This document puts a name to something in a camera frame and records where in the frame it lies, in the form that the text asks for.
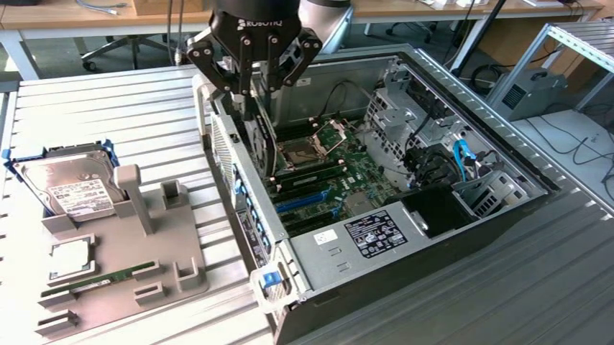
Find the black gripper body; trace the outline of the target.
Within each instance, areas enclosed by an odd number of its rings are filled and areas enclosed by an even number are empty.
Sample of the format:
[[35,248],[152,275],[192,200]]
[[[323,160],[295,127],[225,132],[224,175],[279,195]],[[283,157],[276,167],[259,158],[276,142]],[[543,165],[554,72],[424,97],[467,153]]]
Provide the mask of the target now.
[[279,58],[301,31],[299,1],[216,1],[209,28],[216,42],[237,63]]

